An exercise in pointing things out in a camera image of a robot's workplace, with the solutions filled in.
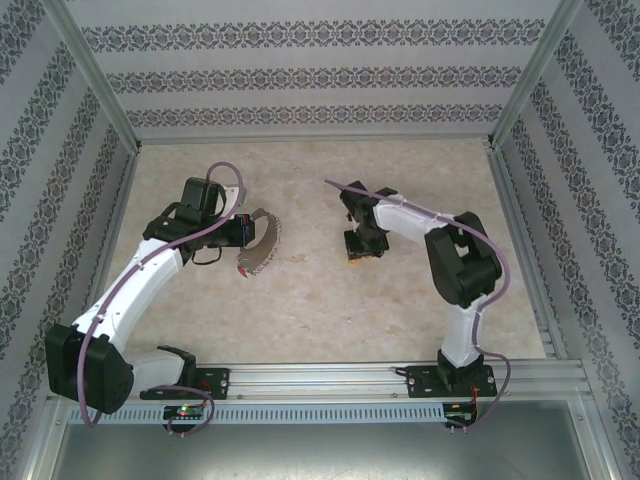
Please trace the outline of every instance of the white arm segment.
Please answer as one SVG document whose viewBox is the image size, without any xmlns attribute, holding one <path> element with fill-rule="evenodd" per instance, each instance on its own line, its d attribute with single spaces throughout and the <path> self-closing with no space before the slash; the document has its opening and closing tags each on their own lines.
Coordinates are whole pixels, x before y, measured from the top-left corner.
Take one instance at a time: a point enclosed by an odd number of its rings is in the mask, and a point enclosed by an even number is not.
<svg viewBox="0 0 640 480">
<path fill-rule="evenodd" d="M 124 276 L 124 274 L 132 268 L 135 264 L 139 263 L 149 253 L 153 252 L 157 248 L 165 245 L 167 242 L 162 242 L 156 239 L 150 239 L 140 242 L 135 255 L 118 276 L 116 281 L 109 287 L 109 289 L 102 295 L 89 310 L 76 319 L 73 325 L 78 326 L 78 331 L 86 333 L 89 330 L 89 326 L 93 318 L 98 313 L 98 309 L 104 302 L 105 298 L 111 292 L 115 284 Z M 118 292 L 116 297 L 109 305 L 103 322 L 98 325 L 94 338 L 98 338 L 101 335 L 107 335 L 109 337 L 109 343 L 116 347 L 118 352 L 122 355 L 125 350 L 125 345 L 129 338 L 129 334 L 133 327 L 138 322 L 142 313 L 149 306 L 153 298 L 160 291 L 162 286 L 167 281 L 178 273 L 183 267 L 182 257 L 180 251 L 176 249 L 168 249 L 153 258 L 142 269 L 138 270 L 126 283 L 126 286 Z"/>
<path fill-rule="evenodd" d="M 473 320 L 478 306 L 485 299 L 485 295 L 476 298 L 467 309 L 457 305 L 448 305 L 447 330 L 442 342 L 442 354 L 457 368 L 466 367 L 480 356 L 480 353 L 473 346 Z M 478 325 L 478 343 L 480 343 L 483 315 L 484 313 L 481 312 Z"/>
<path fill-rule="evenodd" d="M 389 198 L 393 198 L 401 202 L 405 200 L 405 198 L 400 194 L 389 195 Z M 427 233 L 434 228 L 440 228 L 447 225 L 443 221 L 433 220 L 432 218 L 425 217 L 424 215 L 410 210 L 409 208 L 385 202 L 384 200 L 380 200 L 378 204 L 373 207 L 373 214 L 376 218 L 376 224 L 381 229 L 399 233 L 422 246 L 425 246 L 424 236 Z"/>
<path fill-rule="evenodd" d="M 389 198 L 400 200 L 405 198 L 400 195 L 390 195 Z M 380 200 L 373 207 L 376 224 L 383 230 L 399 233 L 419 245 L 425 246 L 424 236 L 434 228 L 444 227 L 447 224 L 441 220 L 425 217 L 414 210 Z M 451 218 L 452 215 L 440 215 Z M 456 367 L 464 367 L 472 363 L 480 355 L 473 346 L 471 333 L 476 308 L 483 301 L 482 296 L 476 299 L 469 308 L 463 309 L 457 305 L 448 305 L 447 330 L 442 343 L 442 353 Z"/>
<path fill-rule="evenodd" d="M 160 385 L 178 383 L 184 367 L 182 358 L 164 350 L 130 355 L 126 361 L 133 366 L 133 387 L 129 394 L 132 396 Z"/>
</svg>

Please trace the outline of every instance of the patterned wallpaper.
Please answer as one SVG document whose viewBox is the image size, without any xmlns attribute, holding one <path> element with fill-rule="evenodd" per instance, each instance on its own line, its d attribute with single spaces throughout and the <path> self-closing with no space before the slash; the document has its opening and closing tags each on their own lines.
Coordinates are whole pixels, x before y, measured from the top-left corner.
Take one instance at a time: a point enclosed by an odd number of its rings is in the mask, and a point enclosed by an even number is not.
<svg viewBox="0 0 640 480">
<path fill-rule="evenodd" d="M 558 0 L 71 1 L 143 140 L 491 132 Z"/>
<path fill-rule="evenodd" d="M 585 2 L 503 145 L 623 478 L 640 478 L 638 32 L 633 1 Z"/>
<path fill-rule="evenodd" d="M 0 0 L 0 479 L 46 394 L 44 335 L 89 301 L 130 152 L 41 5 Z"/>
</svg>

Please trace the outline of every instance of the white robotic arm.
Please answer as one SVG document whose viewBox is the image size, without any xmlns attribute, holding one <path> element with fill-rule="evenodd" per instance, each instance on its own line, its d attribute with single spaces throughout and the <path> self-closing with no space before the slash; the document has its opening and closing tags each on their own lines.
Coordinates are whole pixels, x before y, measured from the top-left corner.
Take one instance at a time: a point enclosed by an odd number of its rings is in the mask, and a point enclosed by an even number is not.
<svg viewBox="0 0 640 480">
<path fill-rule="evenodd" d="M 396 202 L 380 201 L 373 207 L 376 223 L 382 230 L 396 232 L 407 237 L 420 246 L 425 244 L 425 235 L 436 228 L 443 228 L 447 223 L 420 215 L 414 210 L 402 206 L 405 198 L 400 194 L 389 195 Z M 453 215 L 441 215 L 453 219 Z M 471 338 L 476 309 L 485 299 L 481 295 L 467 308 L 459 305 L 447 305 L 447 327 L 442 343 L 442 354 L 456 367 L 466 367 L 472 364 L 480 354 L 473 346 Z"/>
<path fill-rule="evenodd" d="M 360 182 L 349 187 L 366 192 Z M 388 232 L 399 233 L 426 246 L 434 284 L 449 304 L 446 334 L 438 352 L 438 373 L 444 383 L 452 387 L 482 366 L 483 356 L 474 345 L 474 324 L 477 319 L 478 329 L 481 326 L 482 313 L 478 313 L 478 307 L 500 278 L 500 263 L 486 244 L 440 220 L 455 220 L 484 234 L 476 215 L 467 212 L 455 218 L 443 214 L 430 218 L 405 206 L 406 199 L 392 189 L 376 193 L 389 201 L 349 190 L 340 194 L 353 223 L 353 229 L 345 232 L 347 254 L 350 260 L 381 257 L 389 249 Z M 466 247 L 468 252 L 461 256 L 456 246 Z"/>
<path fill-rule="evenodd" d="M 195 357 L 182 350 L 162 346 L 137 356 L 127 356 L 127 340 L 136 323 L 171 277 L 193 259 L 202 248 L 245 247 L 255 236 L 249 215 L 236 214 L 217 230 L 197 240 L 168 248 L 142 266 L 142 259 L 177 239 L 199 232 L 221 216 L 230 213 L 241 191 L 238 186 L 191 178 L 180 202 L 171 204 L 147 225 L 144 240 L 115 282 L 71 326 L 54 325 L 45 338 L 49 385 L 54 393 L 77 399 L 76 371 L 80 344 L 94 319 L 100 323 L 93 331 L 85 360 L 87 404 L 101 412 L 113 413 L 130 395 L 160 385 L 191 387 L 195 375 Z M 119 281 L 140 265 L 105 305 Z"/>
</svg>

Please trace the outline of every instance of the beige floor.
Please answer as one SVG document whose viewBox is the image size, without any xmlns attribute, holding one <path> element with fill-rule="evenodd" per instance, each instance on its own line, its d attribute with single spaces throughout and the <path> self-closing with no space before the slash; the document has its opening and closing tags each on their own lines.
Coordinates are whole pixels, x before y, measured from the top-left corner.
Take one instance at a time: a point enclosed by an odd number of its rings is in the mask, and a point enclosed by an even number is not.
<svg viewBox="0 0 640 480">
<path fill-rule="evenodd" d="M 282 221 L 281 243 L 259 275 L 243 278 L 236 250 L 172 278 L 133 331 L 131 351 L 170 344 L 199 362 L 432 360 L 444 336 L 445 303 L 424 248 L 389 235 L 381 259 L 350 265 L 349 227 L 325 178 L 397 189 L 445 213 L 477 213 L 514 271 L 508 295 L 487 310 L 481 342 L 514 358 L 543 357 L 522 275 L 482 145 L 477 140 L 145 146 L 111 265 L 125 266 L 147 222 L 179 200 L 189 176 L 235 163 L 249 190 L 245 208 Z M 216 180 L 230 182 L 221 172 Z"/>
</svg>

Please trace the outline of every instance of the wire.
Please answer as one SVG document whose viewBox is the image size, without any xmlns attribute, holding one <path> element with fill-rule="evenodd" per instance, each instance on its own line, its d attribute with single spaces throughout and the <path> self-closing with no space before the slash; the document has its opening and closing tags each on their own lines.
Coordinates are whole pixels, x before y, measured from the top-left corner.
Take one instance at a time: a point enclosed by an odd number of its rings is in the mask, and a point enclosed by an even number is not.
<svg viewBox="0 0 640 480">
<path fill-rule="evenodd" d="M 238 207 L 240 207 L 241 199 L 244 198 L 244 194 L 245 194 L 244 183 L 242 181 L 242 174 L 240 173 L 240 170 L 238 170 L 238 168 L 235 165 L 233 165 L 233 164 L 231 164 L 229 162 L 217 162 L 217 163 L 214 163 L 213 165 L 211 165 L 209 167 L 209 170 L 207 170 L 207 177 L 206 177 L 207 181 L 211 177 L 211 173 L 218 167 L 228 167 L 231 170 L 233 170 L 233 172 L 236 174 L 236 178 L 237 178 L 237 181 L 238 181 L 238 196 L 236 197 L 236 200 L 233 203 L 233 206 L 231 207 L 229 212 L 226 215 L 224 215 L 223 217 L 221 217 L 216 223 L 214 223 L 210 227 L 207 227 L 204 230 L 201 230 L 199 232 L 192 233 L 191 235 L 187 235 L 186 237 L 179 238 L 178 240 L 174 240 L 173 242 L 167 243 L 167 244 L 155 249 L 153 252 L 151 252 L 146 257 L 144 257 L 142 260 L 140 260 L 139 263 L 135 264 L 133 267 L 131 267 L 129 270 L 127 270 L 127 272 L 122 276 L 122 278 L 118 281 L 118 283 L 116 283 L 114 285 L 114 287 L 111 289 L 111 291 L 109 292 L 107 297 L 104 299 L 104 302 L 102 302 L 102 305 L 100 305 L 100 308 L 98 309 L 98 312 L 96 313 L 96 316 L 93 317 L 93 320 L 91 321 L 91 325 L 87 329 L 87 332 L 85 333 L 84 339 L 82 340 L 82 345 L 80 346 L 80 354 L 78 355 L 78 369 L 77 369 L 77 372 L 76 372 L 76 384 L 77 384 L 76 385 L 76 391 L 78 393 L 78 403 L 80 405 L 80 416 L 82 417 L 82 421 L 84 422 L 84 424 L 87 425 L 88 427 L 94 427 L 98 423 L 98 421 L 100 419 L 100 414 L 99 413 L 96 414 L 96 416 L 94 417 L 93 420 L 91 420 L 89 418 L 89 410 L 87 408 L 87 398 L 86 398 L 86 392 L 85 392 L 85 386 L 84 386 L 84 367 L 85 367 L 85 362 L 86 362 L 86 359 L 87 359 L 87 349 L 89 348 L 89 343 L 91 342 L 93 334 L 95 333 L 96 329 L 98 328 L 98 325 L 104 319 L 104 314 L 106 313 L 106 311 L 109 308 L 109 305 L 111 304 L 113 299 L 116 297 L 118 292 L 120 292 L 120 290 L 122 290 L 122 287 L 124 287 L 124 285 L 129 281 L 129 279 L 138 270 L 140 270 L 141 268 L 144 268 L 144 266 L 148 262 L 150 262 L 153 258 L 155 258 L 156 256 L 160 255 L 162 252 L 164 252 L 166 250 L 175 248 L 175 247 L 180 246 L 180 245 L 182 245 L 184 243 L 190 242 L 190 241 L 195 240 L 197 238 L 200 238 L 200 237 L 202 237 L 204 235 L 210 234 L 211 232 L 213 232 L 214 230 L 219 228 L 221 225 L 223 225 L 231 217 L 233 217 L 233 215 L 238 210 Z M 177 388 L 171 388 L 171 390 L 180 390 L 180 389 L 182 389 L 184 391 L 189 391 L 189 390 L 186 390 L 187 388 L 189 388 L 189 387 L 177 387 Z"/>
<path fill-rule="evenodd" d="M 202 423 L 196 425 L 188 432 L 176 432 L 175 430 L 173 430 L 171 428 L 171 425 L 173 424 L 173 421 L 178 417 L 174 415 L 171 418 L 169 418 L 169 422 L 167 423 L 167 430 L 169 431 L 169 435 L 171 436 L 179 435 L 180 438 L 188 437 L 189 435 L 198 433 L 200 430 L 206 427 L 209 423 L 211 423 L 211 420 L 213 420 L 213 416 L 215 414 L 215 408 L 216 408 L 215 402 L 213 401 L 213 397 L 203 390 L 199 390 L 197 388 L 191 388 L 191 387 L 182 387 L 178 385 L 161 385 L 159 387 L 154 387 L 151 390 L 175 390 L 178 392 L 195 393 L 196 395 L 200 395 L 204 399 L 203 402 L 200 404 L 202 408 L 204 408 L 207 402 L 211 404 L 211 411 L 209 412 L 209 415 L 207 415 L 207 418 Z"/>
<path fill-rule="evenodd" d="M 220 261 L 222 258 L 222 247 L 218 247 L 218 258 L 214 258 L 213 260 L 209 260 L 207 262 L 196 262 L 196 252 L 193 252 L 191 255 L 191 261 L 194 265 L 204 266 L 204 265 L 213 265 L 214 263 Z"/>
<path fill-rule="evenodd" d="M 437 212 L 433 212 L 429 209 L 426 209 L 424 207 L 420 207 L 419 205 L 415 205 L 411 202 L 408 202 L 406 200 L 398 200 L 397 198 L 393 198 L 393 197 L 385 197 L 383 195 L 377 194 L 377 193 L 373 193 L 373 192 L 368 192 L 367 190 L 362 190 L 360 188 L 355 188 L 355 187 L 351 187 L 349 185 L 342 185 L 340 183 L 334 182 L 333 180 L 325 180 L 326 183 L 328 183 L 329 185 L 331 185 L 332 187 L 337 188 L 338 190 L 346 190 L 348 192 L 353 192 L 353 193 L 358 193 L 360 195 L 366 195 L 367 197 L 371 197 L 371 198 L 375 198 L 377 200 L 381 200 L 383 202 L 388 202 L 388 203 L 392 203 L 394 205 L 398 205 L 401 206 L 403 208 L 408 208 L 410 210 L 413 210 L 414 212 L 420 213 L 428 218 L 434 219 L 434 220 L 439 220 L 441 222 L 447 223 L 453 227 L 459 228 L 460 230 L 463 230 L 467 233 L 470 233 L 471 235 L 473 235 L 474 237 L 482 240 L 484 243 L 487 244 L 487 246 L 489 246 L 496 254 L 496 256 L 498 257 L 498 259 L 500 260 L 500 263 L 502 264 L 502 270 L 504 271 L 504 282 L 502 283 L 502 286 L 500 287 L 500 289 L 494 293 L 493 295 L 491 295 L 490 297 L 488 297 L 484 302 L 482 302 L 477 310 L 476 310 L 476 314 L 474 316 L 473 319 L 473 327 L 471 329 L 471 342 L 473 343 L 474 348 L 481 354 L 487 356 L 487 357 L 493 357 L 493 358 L 498 358 L 500 360 L 502 360 L 505 364 L 506 367 L 506 373 L 504 376 L 504 382 L 502 383 L 502 387 L 500 388 L 500 390 L 498 391 L 498 394 L 496 395 L 496 397 L 494 398 L 493 402 L 491 403 L 491 405 L 489 405 L 489 408 L 487 409 L 487 411 L 484 413 L 484 415 L 482 415 L 482 417 L 480 417 L 474 424 L 470 425 L 469 427 L 466 427 L 466 430 L 471 430 L 472 428 L 475 428 L 478 426 L 478 424 L 480 424 L 482 421 L 484 421 L 489 414 L 493 411 L 493 409 L 496 407 L 496 405 L 498 404 L 498 402 L 500 401 L 500 399 L 502 398 L 502 396 L 504 395 L 504 392 L 507 389 L 507 385 L 509 384 L 509 380 L 511 380 L 511 361 L 504 356 L 501 353 L 495 353 L 495 352 L 489 352 L 488 350 L 483 349 L 482 347 L 480 347 L 480 345 L 478 345 L 478 329 L 480 327 L 480 318 L 481 318 L 481 314 L 482 311 L 487 308 L 489 305 L 491 305 L 492 303 L 496 302 L 500 297 L 502 297 L 505 292 L 507 291 L 507 289 L 509 288 L 509 284 L 511 283 L 511 270 L 509 269 L 509 262 L 507 261 L 507 257 L 504 255 L 504 253 L 502 252 L 502 250 L 500 250 L 500 247 L 498 247 L 493 240 L 491 240 L 489 237 L 487 237 L 486 235 L 484 235 L 482 232 L 479 232 L 478 230 L 476 230 L 475 228 L 471 228 L 463 223 L 460 222 L 456 222 L 455 220 L 452 220 L 448 217 L 442 216 L 441 214 L 437 213 Z"/>
</svg>

